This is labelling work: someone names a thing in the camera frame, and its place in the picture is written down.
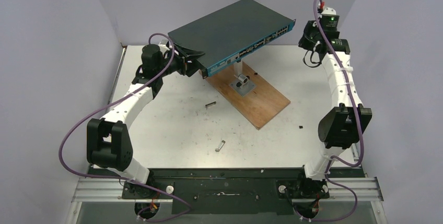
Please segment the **teal grey network switch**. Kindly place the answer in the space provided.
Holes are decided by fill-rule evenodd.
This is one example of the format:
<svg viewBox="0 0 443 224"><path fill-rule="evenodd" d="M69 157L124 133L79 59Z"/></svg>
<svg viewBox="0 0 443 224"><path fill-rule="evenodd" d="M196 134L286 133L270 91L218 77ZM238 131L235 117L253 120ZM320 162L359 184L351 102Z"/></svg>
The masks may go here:
<svg viewBox="0 0 443 224"><path fill-rule="evenodd" d="M215 75L266 44L290 32L295 20L254 1L240 0L168 33L180 46L205 52L192 62Z"/></svg>

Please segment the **dark transceiver module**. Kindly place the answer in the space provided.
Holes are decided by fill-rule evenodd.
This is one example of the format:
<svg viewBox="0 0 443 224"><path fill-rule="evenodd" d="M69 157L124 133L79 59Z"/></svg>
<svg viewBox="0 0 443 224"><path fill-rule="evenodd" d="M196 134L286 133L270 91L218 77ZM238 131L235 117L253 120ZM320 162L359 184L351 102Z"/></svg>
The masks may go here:
<svg viewBox="0 0 443 224"><path fill-rule="evenodd" d="M208 104L205 105L205 108L208 109L209 107L214 106L216 103L217 103L216 101L208 103Z"/></svg>

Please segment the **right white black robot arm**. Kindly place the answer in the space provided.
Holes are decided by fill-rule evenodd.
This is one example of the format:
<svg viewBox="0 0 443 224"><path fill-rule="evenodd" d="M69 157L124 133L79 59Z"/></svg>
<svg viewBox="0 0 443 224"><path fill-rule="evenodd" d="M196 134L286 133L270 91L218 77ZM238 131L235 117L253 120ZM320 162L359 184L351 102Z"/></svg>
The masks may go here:
<svg viewBox="0 0 443 224"><path fill-rule="evenodd" d="M305 164L305 177L295 183L302 197L316 191L314 180L323 180L335 158L360 141L372 118L371 108L365 107L357 94L349 43L339 37L338 20L338 15L320 15L308 21L299 41L299 47L319 54L315 66L325 70L332 104L318 125L319 151Z"/></svg>

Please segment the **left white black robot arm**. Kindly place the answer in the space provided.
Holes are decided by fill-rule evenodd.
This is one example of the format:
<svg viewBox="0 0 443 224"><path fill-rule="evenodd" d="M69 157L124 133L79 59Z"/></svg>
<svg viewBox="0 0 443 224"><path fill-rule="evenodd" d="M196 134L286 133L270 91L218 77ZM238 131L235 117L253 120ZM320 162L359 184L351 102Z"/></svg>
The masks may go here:
<svg viewBox="0 0 443 224"><path fill-rule="evenodd" d="M148 179L149 169L133 157L130 126L142 109L157 97L165 76L175 72L192 76L201 67L197 59L204 54L169 42L144 46L141 64L123 101L100 119L90 119L87 123L87 161L136 181L137 194L142 198L152 197L156 184Z"/></svg>

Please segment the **wooden base board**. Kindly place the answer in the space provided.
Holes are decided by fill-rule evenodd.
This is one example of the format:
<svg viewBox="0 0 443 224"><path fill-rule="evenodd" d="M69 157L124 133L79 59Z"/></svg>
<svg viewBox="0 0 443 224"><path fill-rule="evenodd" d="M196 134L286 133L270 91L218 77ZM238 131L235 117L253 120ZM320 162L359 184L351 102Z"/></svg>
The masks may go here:
<svg viewBox="0 0 443 224"><path fill-rule="evenodd" d="M229 85L236 79L233 65L207 77L206 80L256 129L261 129L282 112L290 104L290 100L245 62L243 62L243 73L256 85L256 88L245 97L239 95Z"/></svg>

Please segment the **metal switch mounting stand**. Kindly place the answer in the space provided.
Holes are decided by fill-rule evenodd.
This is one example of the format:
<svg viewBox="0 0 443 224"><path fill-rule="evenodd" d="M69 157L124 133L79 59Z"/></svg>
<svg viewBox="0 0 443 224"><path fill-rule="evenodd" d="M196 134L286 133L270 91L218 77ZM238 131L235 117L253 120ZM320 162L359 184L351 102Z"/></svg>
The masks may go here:
<svg viewBox="0 0 443 224"><path fill-rule="evenodd" d="M238 61L233 64L234 77L236 78L229 85L242 97L245 97L248 93L252 92L256 85L250 80L250 77L243 73L243 61Z"/></svg>

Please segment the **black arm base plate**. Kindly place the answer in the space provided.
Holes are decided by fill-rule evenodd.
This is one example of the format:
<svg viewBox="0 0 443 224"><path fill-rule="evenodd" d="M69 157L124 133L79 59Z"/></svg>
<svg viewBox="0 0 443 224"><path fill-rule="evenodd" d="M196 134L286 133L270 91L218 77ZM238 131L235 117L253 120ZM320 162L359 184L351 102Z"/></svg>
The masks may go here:
<svg viewBox="0 0 443 224"><path fill-rule="evenodd" d="M135 199L135 210L149 216L161 199L172 201L172 213L292 215L315 213L319 200L332 197L326 180L305 176L302 168L154 169L145 188L126 182L122 198Z"/></svg>

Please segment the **aluminium frame rail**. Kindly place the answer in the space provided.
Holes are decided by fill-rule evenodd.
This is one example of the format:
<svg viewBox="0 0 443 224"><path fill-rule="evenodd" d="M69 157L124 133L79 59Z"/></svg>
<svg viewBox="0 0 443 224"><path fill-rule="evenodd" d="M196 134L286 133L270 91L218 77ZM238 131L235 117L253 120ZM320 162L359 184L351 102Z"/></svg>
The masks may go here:
<svg viewBox="0 0 443 224"><path fill-rule="evenodd" d="M382 193L376 178L333 178L328 182L329 201L352 201L353 194L344 188L352 189L359 201L382 201ZM150 198L131 196L123 187L123 181L116 179L79 179L72 202L141 202L147 203Z"/></svg>

